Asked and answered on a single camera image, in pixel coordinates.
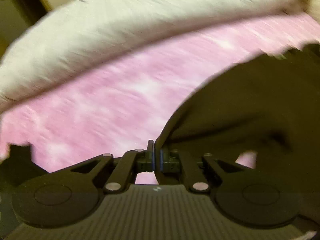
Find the folded cloth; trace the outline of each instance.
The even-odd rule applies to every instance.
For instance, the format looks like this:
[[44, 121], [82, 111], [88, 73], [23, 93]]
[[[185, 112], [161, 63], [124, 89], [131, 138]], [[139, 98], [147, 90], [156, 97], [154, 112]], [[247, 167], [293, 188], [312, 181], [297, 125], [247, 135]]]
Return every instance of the folded cloth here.
[[0, 63], [0, 113], [142, 45], [225, 21], [299, 12], [306, 1], [73, 0], [7, 49]]
[[[303, 196], [301, 214], [320, 223], [319, 138], [320, 46], [309, 44], [263, 54], [209, 81], [167, 122], [156, 156], [168, 147], [234, 162], [255, 152], [256, 169], [291, 183]], [[176, 183], [158, 171], [160, 184]]]

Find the ribbed surface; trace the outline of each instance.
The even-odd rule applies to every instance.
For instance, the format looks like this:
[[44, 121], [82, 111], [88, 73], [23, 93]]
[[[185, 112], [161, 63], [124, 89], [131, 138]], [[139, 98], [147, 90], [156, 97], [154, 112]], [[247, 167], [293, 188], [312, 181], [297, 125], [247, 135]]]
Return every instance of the ribbed surface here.
[[222, 216], [207, 196], [181, 185], [132, 185], [123, 194], [106, 196], [94, 214], [75, 225], [39, 229], [22, 224], [6, 240], [289, 240], [301, 235], [291, 225], [273, 230], [240, 226]]

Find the pink fabric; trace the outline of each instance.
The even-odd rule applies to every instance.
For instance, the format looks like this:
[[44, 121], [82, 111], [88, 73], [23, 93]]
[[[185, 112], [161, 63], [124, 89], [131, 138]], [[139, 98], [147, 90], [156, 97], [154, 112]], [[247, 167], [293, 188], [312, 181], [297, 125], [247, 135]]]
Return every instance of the pink fabric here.
[[[207, 78], [261, 51], [320, 38], [307, 14], [249, 19], [187, 33], [107, 62], [3, 115], [7, 144], [34, 145], [34, 162], [56, 171], [102, 153], [122, 156], [155, 140], [183, 100]], [[142, 174], [138, 183], [156, 183]]]

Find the white fabric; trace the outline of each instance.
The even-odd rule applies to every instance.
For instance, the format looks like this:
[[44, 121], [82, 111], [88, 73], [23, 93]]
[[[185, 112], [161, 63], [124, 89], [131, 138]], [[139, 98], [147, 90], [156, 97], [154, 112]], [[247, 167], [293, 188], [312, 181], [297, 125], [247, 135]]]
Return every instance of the white fabric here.
[[224, 20], [279, 12], [293, 1], [73, 0], [30, 28], [4, 55], [0, 113], [146, 42]]
[[308, 14], [320, 23], [320, 0], [310, 0]]

